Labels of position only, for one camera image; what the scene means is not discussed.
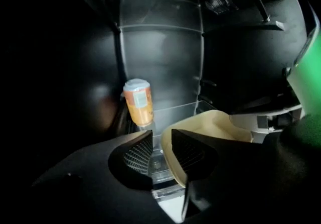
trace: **can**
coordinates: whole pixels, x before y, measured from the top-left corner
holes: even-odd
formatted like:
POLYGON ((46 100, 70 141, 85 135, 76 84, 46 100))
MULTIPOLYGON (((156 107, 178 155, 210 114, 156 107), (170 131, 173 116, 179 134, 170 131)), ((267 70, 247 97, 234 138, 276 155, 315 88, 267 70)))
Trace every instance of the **can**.
POLYGON ((138 126, 147 126, 152 123, 150 84, 143 79, 135 78, 126 82, 124 95, 132 121, 138 126))

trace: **green light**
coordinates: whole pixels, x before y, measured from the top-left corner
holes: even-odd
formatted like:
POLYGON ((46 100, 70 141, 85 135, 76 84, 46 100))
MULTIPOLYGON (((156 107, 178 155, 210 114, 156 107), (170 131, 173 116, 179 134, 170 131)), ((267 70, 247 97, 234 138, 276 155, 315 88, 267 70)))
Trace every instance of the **green light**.
POLYGON ((321 34, 292 69, 288 82, 306 114, 321 114, 321 34))

